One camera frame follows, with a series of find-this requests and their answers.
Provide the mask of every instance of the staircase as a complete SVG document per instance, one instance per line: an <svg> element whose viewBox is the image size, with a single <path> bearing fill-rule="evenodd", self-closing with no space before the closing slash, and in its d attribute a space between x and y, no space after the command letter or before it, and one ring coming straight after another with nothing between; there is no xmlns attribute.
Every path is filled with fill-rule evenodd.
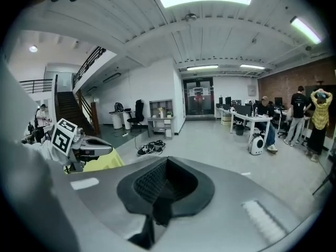
<svg viewBox="0 0 336 252"><path fill-rule="evenodd" d="M79 105L75 99L72 91L69 92L58 92L58 117L57 120L64 118L78 127L83 128L84 133L90 136L96 136L96 133L83 114L83 111L79 108Z"/></svg>

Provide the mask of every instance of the jeans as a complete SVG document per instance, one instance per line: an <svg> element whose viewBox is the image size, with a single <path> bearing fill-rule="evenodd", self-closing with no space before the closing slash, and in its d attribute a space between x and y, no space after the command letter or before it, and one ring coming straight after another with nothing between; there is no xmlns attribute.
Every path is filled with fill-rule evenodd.
<svg viewBox="0 0 336 252"><path fill-rule="evenodd" d="M294 130L295 130L295 127L296 127L296 133L295 133L295 136L292 140L292 144L295 144L296 141L298 140L299 138L299 135L301 133L301 129L302 129L302 126L304 125L304 122L305 119L304 118L293 118L292 120L292 123L290 125L290 129L288 131L288 135L286 137L286 141L290 141L293 137L293 134L294 134Z"/></svg>
<svg viewBox="0 0 336 252"><path fill-rule="evenodd" d="M256 122L255 127L266 131L267 122ZM269 123L269 130L266 139L266 145L274 145L275 144L275 129L272 123Z"/></svg>

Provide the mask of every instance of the computer monitor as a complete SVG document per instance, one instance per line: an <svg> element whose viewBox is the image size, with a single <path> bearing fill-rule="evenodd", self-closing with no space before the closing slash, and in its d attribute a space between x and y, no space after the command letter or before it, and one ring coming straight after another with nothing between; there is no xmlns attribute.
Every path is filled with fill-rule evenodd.
<svg viewBox="0 0 336 252"><path fill-rule="evenodd" d="M246 107L250 107L250 108L251 108L251 113L252 113L252 111L253 111L253 105L252 105L252 104L249 104L249 103L246 103L245 106L246 106Z"/></svg>
<svg viewBox="0 0 336 252"><path fill-rule="evenodd" d="M241 100L232 100L232 106L241 106L242 105L242 101Z"/></svg>
<svg viewBox="0 0 336 252"><path fill-rule="evenodd" d="M251 106L236 106L235 110L238 114L241 114L243 116L248 115L249 117L251 116Z"/></svg>
<svg viewBox="0 0 336 252"><path fill-rule="evenodd" d="M224 110L229 110L230 109L230 107L231 107L231 105L230 104L223 104L223 109Z"/></svg>
<svg viewBox="0 0 336 252"><path fill-rule="evenodd" d="M274 104L275 104L277 107L282 107L282 97L275 97L275 98L274 98Z"/></svg>
<svg viewBox="0 0 336 252"><path fill-rule="evenodd" d="M225 98L225 104L229 104L231 106L231 97Z"/></svg>

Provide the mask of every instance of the double door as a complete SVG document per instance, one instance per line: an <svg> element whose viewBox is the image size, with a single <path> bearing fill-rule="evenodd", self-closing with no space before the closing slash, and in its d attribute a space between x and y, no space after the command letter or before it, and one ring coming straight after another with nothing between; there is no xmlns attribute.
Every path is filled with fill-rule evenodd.
<svg viewBox="0 0 336 252"><path fill-rule="evenodd" d="M187 115L214 114L213 78L183 80Z"/></svg>

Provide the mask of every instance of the gray floor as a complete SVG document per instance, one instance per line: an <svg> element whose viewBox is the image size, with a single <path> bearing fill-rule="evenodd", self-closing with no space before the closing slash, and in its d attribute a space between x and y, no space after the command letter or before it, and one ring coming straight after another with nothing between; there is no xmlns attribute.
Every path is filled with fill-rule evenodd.
<svg viewBox="0 0 336 252"><path fill-rule="evenodd" d="M121 145L127 143L132 140L135 136L138 136L142 132L147 132L146 128L132 128L132 132L130 130L125 130L125 128L120 128L115 130L113 125L101 124L99 125L100 135L102 139L109 142L114 148L118 148Z"/></svg>
<svg viewBox="0 0 336 252"><path fill-rule="evenodd" d="M284 144L283 139L277 138L276 147L279 151L276 155L265 150L261 155L253 156L247 151L248 134L249 131L243 136L230 134L229 127L222 126L218 120L186 121L180 135L173 140L165 140L160 135L148 139L148 135L143 133L136 138L136 145L162 139L166 148L161 156L179 156L240 174L250 173L246 175L247 178L287 203L301 220L321 208L331 184L327 183L312 196L326 173L319 163L311 162L305 156L305 147L296 145L291 148ZM134 145L130 141L117 149L125 164L137 161ZM325 163L326 154L323 155L321 162L329 173L331 162Z"/></svg>

